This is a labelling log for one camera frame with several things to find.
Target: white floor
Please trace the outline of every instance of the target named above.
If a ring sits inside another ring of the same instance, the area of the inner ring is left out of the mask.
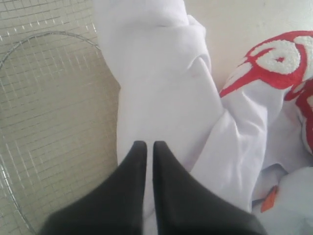
[[[311,0],[185,0],[207,28],[219,88],[255,44],[313,29]],[[25,37],[60,30],[96,42],[91,0],[1,0],[0,58]],[[31,234],[115,167],[118,85],[77,38],[27,41],[0,70],[0,234]]]

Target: wire grill rack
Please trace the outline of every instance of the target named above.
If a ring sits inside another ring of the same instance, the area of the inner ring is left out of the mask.
[[[119,86],[91,0],[0,0],[0,234],[46,217],[116,166]]]

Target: wire mesh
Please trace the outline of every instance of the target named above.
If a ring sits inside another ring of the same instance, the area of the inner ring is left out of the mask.
[[[119,86],[91,0],[0,1],[0,59],[0,234],[35,234],[115,168]]]

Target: orange label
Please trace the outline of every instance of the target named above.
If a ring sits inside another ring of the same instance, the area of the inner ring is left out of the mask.
[[[265,198],[265,201],[261,205],[261,213],[266,212],[274,206],[275,199],[278,193],[278,186],[274,186],[268,196]]]

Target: red embroidery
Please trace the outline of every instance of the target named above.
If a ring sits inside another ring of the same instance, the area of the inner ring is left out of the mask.
[[[294,90],[302,82],[308,66],[305,45],[296,41],[296,38],[301,36],[313,37],[313,31],[284,33],[252,48],[242,63],[247,64],[245,68],[249,70],[222,89],[220,96],[223,97],[258,79],[276,89],[282,90],[292,86],[291,90]]]
[[[294,91],[290,91],[286,96],[285,100],[289,101],[297,98],[295,104],[299,108],[303,116],[303,128],[305,131],[305,139],[309,151],[313,151],[313,80],[308,80],[305,83],[299,85],[300,89],[295,88]]]

